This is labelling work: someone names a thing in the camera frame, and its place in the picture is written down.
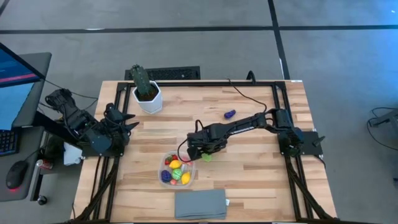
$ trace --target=gray towel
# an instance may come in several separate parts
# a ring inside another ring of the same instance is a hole
[[[225,219],[225,217],[225,190],[199,190],[175,193],[176,219]]]

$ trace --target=black keyboard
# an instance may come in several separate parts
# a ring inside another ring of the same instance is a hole
[[[199,80],[200,67],[147,68],[150,80]],[[130,70],[126,70],[125,80],[133,80]]]
[[[15,154],[18,152],[19,131],[0,130],[0,156]]]

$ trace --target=clear plastic bowl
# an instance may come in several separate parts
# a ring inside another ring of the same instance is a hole
[[[177,155],[177,152],[176,152],[176,151],[170,151],[170,152],[168,152],[168,153],[166,153],[166,154],[164,155],[164,157],[162,158],[162,160],[161,160],[161,162],[160,162],[160,167],[159,167],[159,171],[158,171],[158,173],[157,173],[157,176],[158,176],[158,178],[159,178],[160,183],[162,183],[162,185],[165,186],[165,187],[167,187],[167,188],[170,188],[170,189],[185,189],[185,188],[189,187],[189,185],[191,185],[191,183],[193,182],[193,179],[195,178],[195,163],[194,163],[193,161],[192,161],[192,162],[189,162],[191,165],[188,165],[187,163],[182,162],[182,161],[179,159],[179,161],[181,161],[182,164],[185,164],[185,167],[184,167],[184,170],[183,170],[182,173],[183,173],[183,174],[186,173],[186,172],[190,172],[190,173],[191,173],[191,179],[189,180],[189,183],[187,183],[187,184],[182,184],[182,183],[181,183],[181,179],[177,181],[177,184],[176,184],[176,185],[172,185],[172,184],[170,184],[170,182],[165,183],[165,182],[162,181],[162,171],[163,171],[163,170],[167,170],[167,171],[169,171],[170,173],[173,172],[173,169],[171,169],[171,168],[169,167],[169,165],[165,165],[165,164],[164,164],[164,161],[166,160],[166,158],[169,157],[169,156],[171,156],[171,155],[173,155],[173,154],[174,154],[174,155]],[[180,152],[180,157],[181,157],[183,160],[186,160],[186,161],[189,160],[189,156],[188,156],[188,154],[186,154],[186,153]]]

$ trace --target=wooden table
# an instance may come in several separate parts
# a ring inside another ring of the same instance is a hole
[[[314,126],[303,83],[285,83],[295,126],[302,130],[312,130]],[[117,84],[112,81],[103,82],[96,119],[101,119],[106,104],[114,101]],[[266,103],[269,109],[274,107],[271,88],[238,88],[245,95]],[[161,89],[164,102],[160,113],[147,114],[140,109],[133,96],[129,100],[128,113],[137,116],[128,123],[140,121],[140,125],[132,132],[120,161],[112,222],[176,222],[175,190],[164,188],[157,177],[164,153],[177,149],[187,133],[195,129],[196,119],[200,119],[205,126],[217,122],[228,123],[230,121],[223,119],[226,111],[237,111],[232,118],[234,121],[264,109],[262,105],[242,97],[230,86]],[[302,156],[302,160],[309,191],[325,211],[335,217],[323,164],[313,156]],[[84,161],[75,198],[76,214],[81,213],[90,201],[96,163],[95,157]],[[213,154],[213,160],[209,163],[196,161],[196,167],[195,180],[189,190],[225,189],[230,204],[224,221],[295,220],[285,162],[280,155],[275,134],[255,129],[231,136],[226,149]],[[298,189],[297,192],[302,216],[306,217],[302,194]],[[100,217],[103,217],[105,205],[103,200]]]

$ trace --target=concrete floor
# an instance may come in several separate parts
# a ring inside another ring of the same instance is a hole
[[[393,0],[274,3],[280,26],[398,24]],[[265,0],[10,0],[0,17],[0,30],[271,24]],[[392,178],[398,176],[398,152],[374,142],[366,121],[372,108],[398,107],[398,30],[281,31],[281,36],[291,79],[304,81],[315,126],[326,136],[322,146],[338,216],[396,223],[398,190]],[[98,95],[103,80],[122,80],[134,63],[199,65],[202,79],[245,78],[248,70],[257,79],[283,79],[273,31],[3,34],[0,41],[18,54],[51,52],[47,79],[90,96]],[[46,83],[42,98],[54,89]],[[80,107],[91,103],[75,99]],[[42,109],[51,118],[59,116]],[[396,146],[389,128],[371,131]],[[69,219],[78,177],[78,170],[45,177],[42,194],[51,199],[46,206],[0,203],[0,223]]]

